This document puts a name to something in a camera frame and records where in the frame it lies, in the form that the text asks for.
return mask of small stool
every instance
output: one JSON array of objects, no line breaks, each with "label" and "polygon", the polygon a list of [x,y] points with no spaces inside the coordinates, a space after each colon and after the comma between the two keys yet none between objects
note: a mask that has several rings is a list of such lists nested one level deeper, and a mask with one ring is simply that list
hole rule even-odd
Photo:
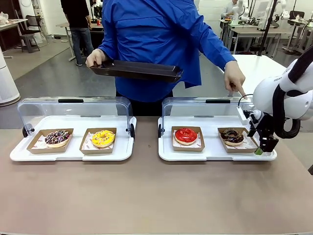
[{"label": "small stool", "polygon": [[27,49],[28,53],[33,53],[34,49],[38,49],[38,51],[40,51],[38,44],[35,40],[34,34],[21,35],[21,48],[22,48],[22,52],[24,52],[24,50]]}]

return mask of white tray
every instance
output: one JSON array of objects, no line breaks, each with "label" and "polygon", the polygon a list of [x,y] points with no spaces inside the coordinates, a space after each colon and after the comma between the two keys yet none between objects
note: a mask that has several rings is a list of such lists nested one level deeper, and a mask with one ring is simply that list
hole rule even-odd
[{"label": "white tray", "polygon": [[[158,119],[159,124],[162,124],[162,118]],[[172,146],[172,126],[199,126],[204,138],[204,150],[202,152],[175,152]],[[277,157],[275,150],[262,155],[226,153],[218,136],[218,127],[242,127],[242,124],[238,116],[165,117],[165,132],[161,138],[158,138],[158,153],[166,161],[272,161]],[[254,139],[259,143],[258,135],[255,135]]]},{"label": "white tray", "polygon": [[[136,118],[130,120],[130,124],[136,128]],[[85,131],[88,128],[116,127],[116,139],[111,154],[84,155],[80,150],[80,144]],[[36,136],[39,130],[74,128],[73,137],[69,142],[66,152],[32,154],[26,148]],[[43,118],[35,127],[35,132],[24,138],[11,152],[13,161],[56,161],[56,160],[82,160],[82,161],[122,161],[129,158],[133,151],[134,139],[130,137],[127,129],[126,116],[48,116]]]}]

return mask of green object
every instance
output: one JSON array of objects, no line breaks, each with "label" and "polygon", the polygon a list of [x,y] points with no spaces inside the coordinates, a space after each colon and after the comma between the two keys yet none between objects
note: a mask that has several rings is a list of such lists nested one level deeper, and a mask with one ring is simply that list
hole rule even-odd
[{"label": "green object", "polygon": [[263,150],[260,147],[254,152],[255,155],[262,155],[262,153]]}]

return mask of black tray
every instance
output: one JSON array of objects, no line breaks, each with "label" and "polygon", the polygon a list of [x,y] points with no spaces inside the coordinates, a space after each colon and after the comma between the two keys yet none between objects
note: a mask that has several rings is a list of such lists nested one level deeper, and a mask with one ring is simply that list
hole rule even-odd
[{"label": "black tray", "polygon": [[182,75],[182,70],[177,66],[121,60],[106,61],[100,66],[92,66],[91,69],[98,75],[157,80],[169,83],[177,82]]}]

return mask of red glazed donut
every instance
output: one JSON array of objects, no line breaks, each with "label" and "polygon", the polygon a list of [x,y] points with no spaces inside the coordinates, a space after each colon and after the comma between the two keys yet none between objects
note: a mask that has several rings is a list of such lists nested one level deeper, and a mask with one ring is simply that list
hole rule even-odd
[{"label": "red glazed donut", "polygon": [[175,140],[184,145],[193,144],[197,137],[197,133],[189,128],[182,128],[175,132]]}]

